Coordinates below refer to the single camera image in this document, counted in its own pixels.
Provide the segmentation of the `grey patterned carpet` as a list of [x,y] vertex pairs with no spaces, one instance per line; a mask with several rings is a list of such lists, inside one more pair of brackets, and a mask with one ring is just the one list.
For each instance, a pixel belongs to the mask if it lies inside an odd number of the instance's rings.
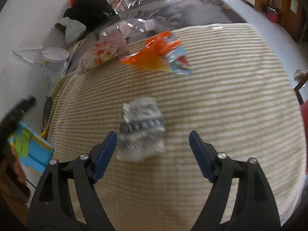
[[155,34],[189,26],[204,26],[217,23],[245,23],[246,21],[223,0],[145,0],[121,15],[101,24],[82,38],[99,39],[102,29],[128,19],[152,19],[154,30],[133,35],[128,43],[151,37]]

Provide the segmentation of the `white grey printed wrapper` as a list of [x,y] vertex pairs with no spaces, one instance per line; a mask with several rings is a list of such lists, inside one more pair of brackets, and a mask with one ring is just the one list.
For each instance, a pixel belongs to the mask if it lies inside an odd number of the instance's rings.
[[141,97],[123,104],[116,156],[140,162],[166,151],[164,117],[155,98]]

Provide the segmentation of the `white standing fan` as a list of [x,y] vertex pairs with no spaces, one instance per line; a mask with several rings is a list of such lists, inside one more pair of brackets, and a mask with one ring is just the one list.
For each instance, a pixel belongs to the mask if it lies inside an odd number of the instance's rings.
[[58,81],[70,57],[68,50],[49,46],[44,48],[24,48],[10,51],[18,60],[35,67],[51,81]]

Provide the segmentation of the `silver blue snack wrapper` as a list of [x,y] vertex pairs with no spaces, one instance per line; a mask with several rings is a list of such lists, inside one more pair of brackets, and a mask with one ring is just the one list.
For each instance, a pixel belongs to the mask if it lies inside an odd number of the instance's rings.
[[182,46],[176,47],[165,55],[170,71],[176,74],[190,74],[189,64],[186,59],[187,53]]

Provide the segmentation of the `orange plastic wrapper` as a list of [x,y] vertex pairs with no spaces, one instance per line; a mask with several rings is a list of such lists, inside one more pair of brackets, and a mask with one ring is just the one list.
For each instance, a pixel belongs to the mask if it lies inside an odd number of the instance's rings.
[[170,72],[171,68],[165,56],[181,44],[179,38],[165,31],[148,38],[143,49],[135,54],[121,57],[120,62],[145,70]]

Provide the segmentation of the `blue yellow green box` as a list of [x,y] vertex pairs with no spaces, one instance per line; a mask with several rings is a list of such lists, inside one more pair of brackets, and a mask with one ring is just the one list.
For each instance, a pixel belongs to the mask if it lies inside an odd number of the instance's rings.
[[18,123],[17,130],[8,140],[17,152],[21,164],[41,176],[52,159],[54,145],[36,134],[23,122]]

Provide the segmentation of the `white plastic bag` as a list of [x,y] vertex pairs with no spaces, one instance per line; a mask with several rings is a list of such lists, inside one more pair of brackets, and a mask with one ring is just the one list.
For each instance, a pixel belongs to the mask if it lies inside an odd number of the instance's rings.
[[86,32],[87,27],[69,17],[63,17],[59,24],[65,27],[65,41],[67,45],[71,45],[78,41],[78,39]]

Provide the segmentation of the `pink white paper carton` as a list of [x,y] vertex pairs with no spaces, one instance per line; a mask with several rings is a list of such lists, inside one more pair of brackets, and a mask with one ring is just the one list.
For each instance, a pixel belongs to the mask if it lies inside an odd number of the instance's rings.
[[128,46],[125,37],[120,30],[112,30],[86,50],[79,59],[77,73],[87,73],[127,52]]

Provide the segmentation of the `wooden chair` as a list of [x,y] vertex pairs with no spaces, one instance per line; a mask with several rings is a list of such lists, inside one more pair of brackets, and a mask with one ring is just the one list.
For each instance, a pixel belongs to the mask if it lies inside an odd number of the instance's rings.
[[295,86],[293,90],[295,92],[299,105],[302,105],[304,103],[304,100],[300,94],[300,90],[305,86],[305,84],[308,81],[307,71],[300,70],[300,69],[296,70],[294,73],[294,80],[297,83],[297,85]]

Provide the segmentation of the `clear plastic water bottle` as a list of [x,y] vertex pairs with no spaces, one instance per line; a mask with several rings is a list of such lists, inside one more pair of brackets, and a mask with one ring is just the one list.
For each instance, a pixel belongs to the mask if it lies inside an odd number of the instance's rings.
[[119,31],[124,38],[128,38],[148,31],[153,31],[155,27],[156,23],[153,19],[144,20],[140,18],[132,18],[120,21],[102,29],[99,33],[99,38],[105,37],[115,30]]

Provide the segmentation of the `black clothes pile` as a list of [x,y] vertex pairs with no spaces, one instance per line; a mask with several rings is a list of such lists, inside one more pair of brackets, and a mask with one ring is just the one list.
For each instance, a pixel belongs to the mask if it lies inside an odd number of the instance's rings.
[[63,17],[84,24],[87,32],[92,32],[116,16],[116,12],[107,0],[76,0],[74,5],[68,8],[63,15]]

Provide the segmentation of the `beige striped table cloth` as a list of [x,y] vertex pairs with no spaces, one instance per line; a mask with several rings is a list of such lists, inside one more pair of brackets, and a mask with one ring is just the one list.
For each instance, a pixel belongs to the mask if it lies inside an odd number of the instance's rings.
[[48,140],[59,161],[75,159],[118,131],[122,106],[143,96],[164,115],[166,151],[142,162],[113,157],[97,195],[117,230],[190,230],[211,190],[188,144],[196,130],[219,152],[254,157],[285,222],[301,198],[306,138],[282,64],[250,24],[175,30],[191,74],[146,71],[114,60],[64,76],[53,93]]

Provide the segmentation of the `small red trash bin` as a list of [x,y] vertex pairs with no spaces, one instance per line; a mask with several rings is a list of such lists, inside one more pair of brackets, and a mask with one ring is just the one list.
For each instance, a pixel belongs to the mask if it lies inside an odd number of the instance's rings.
[[266,16],[268,20],[271,21],[272,23],[277,23],[278,12],[275,9],[268,7]]

